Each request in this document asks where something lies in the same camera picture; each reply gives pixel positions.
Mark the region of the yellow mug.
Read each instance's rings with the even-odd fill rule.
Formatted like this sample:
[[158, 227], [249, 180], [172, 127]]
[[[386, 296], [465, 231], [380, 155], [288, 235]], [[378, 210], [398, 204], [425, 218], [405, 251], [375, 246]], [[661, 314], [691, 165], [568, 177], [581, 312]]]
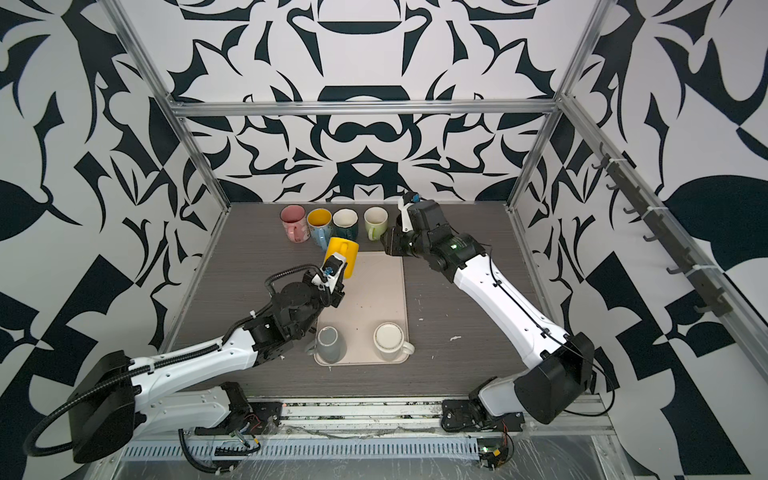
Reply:
[[346, 261], [344, 279], [348, 280], [354, 273], [356, 258], [359, 252], [359, 244], [342, 237], [331, 237], [324, 260], [328, 260], [334, 254], [341, 255]]

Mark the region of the dark green mug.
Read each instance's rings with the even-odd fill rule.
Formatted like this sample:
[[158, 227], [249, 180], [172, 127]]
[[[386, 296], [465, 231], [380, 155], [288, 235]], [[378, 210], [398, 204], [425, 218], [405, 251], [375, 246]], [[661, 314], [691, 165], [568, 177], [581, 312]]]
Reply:
[[357, 241], [359, 217], [355, 210], [344, 208], [332, 216], [333, 235], [350, 241]]

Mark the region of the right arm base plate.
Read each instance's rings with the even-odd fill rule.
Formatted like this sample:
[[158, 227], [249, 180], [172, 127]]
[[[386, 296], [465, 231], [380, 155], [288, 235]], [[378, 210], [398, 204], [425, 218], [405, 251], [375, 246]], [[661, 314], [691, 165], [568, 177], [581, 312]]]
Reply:
[[525, 418], [521, 412], [493, 417], [477, 400], [443, 400], [440, 427], [448, 433], [521, 432]]

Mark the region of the black mug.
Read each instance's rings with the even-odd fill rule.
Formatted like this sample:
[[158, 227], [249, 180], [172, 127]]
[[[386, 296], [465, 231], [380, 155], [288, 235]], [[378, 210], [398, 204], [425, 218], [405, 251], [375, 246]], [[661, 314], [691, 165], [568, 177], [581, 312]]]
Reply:
[[399, 224], [395, 224], [388, 228], [386, 232], [386, 243], [387, 244], [399, 244], [402, 239], [402, 226]]

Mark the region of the light blue mug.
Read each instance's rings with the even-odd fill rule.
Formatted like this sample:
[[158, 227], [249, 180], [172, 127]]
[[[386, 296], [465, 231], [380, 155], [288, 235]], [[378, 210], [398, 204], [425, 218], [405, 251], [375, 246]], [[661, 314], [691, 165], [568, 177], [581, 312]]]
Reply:
[[307, 215], [310, 237], [323, 251], [328, 249], [333, 236], [332, 218], [332, 213], [325, 208], [316, 208]]

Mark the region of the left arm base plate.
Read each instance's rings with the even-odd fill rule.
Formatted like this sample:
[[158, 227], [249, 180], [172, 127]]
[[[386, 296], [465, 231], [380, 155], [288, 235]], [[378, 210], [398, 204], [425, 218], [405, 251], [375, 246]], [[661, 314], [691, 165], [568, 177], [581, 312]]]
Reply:
[[280, 425], [283, 409], [282, 402], [251, 402], [249, 407], [235, 407], [218, 425], [211, 428], [197, 427], [197, 436], [233, 435], [236, 431], [243, 435], [262, 435], [275, 430]]

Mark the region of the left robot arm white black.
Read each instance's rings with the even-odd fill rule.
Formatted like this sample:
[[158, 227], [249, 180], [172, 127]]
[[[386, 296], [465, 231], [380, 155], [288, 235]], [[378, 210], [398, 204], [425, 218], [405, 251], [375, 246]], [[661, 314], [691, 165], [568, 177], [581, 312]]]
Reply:
[[329, 307], [344, 297], [348, 264], [303, 264], [265, 281], [268, 303], [232, 324], [224, 335], [149, 357], [122, 351], [102, 357], [67, 401], [42, 419], [23, 443], [29, 457], [71, 452], [92, 463], [133, 439], [167, 431], [239, 433], [251, 414], [243, 389], [225, 382], [208, 390], [195, 385], [272, 361], [302, 339]]

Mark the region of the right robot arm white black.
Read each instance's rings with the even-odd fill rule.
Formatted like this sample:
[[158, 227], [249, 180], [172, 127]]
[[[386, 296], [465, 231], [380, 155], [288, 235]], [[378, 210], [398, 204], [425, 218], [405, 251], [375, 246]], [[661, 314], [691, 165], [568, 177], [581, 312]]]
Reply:
[[428, 262], [466, 293], [494, 321], [526, 366], [517, 376], [497, 378], [477, 392], [485, 411], [500, 417], [521, 407], [533, 419], [549, 424], [589, 386], [595, 371], [595, 347], [583, 333], [570, 334], [528, 301], [494, 264], [489, 248], [468, 234], [439, 229], [403, 232], [389, 228], [381, 237], [390, 256]]

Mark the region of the light green mug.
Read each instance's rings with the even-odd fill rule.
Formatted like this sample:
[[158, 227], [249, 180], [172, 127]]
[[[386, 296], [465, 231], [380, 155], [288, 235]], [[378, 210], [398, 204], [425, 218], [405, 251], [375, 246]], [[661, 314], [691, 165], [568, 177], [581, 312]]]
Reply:
[[388, 212], [383, 207], [371, 207], [364, 213], [365, 230], [370, 241], [378, 241], [388, 227]]

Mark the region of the pink floral mug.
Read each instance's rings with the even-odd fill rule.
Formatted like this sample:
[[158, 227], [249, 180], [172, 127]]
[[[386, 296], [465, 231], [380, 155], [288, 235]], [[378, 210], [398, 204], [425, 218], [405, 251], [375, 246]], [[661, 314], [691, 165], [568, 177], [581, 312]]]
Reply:
[[300, 205], [288, 205], [280, 212], [285, 234], [292, 243], [304, 243], [310, 237], [306, 211]]

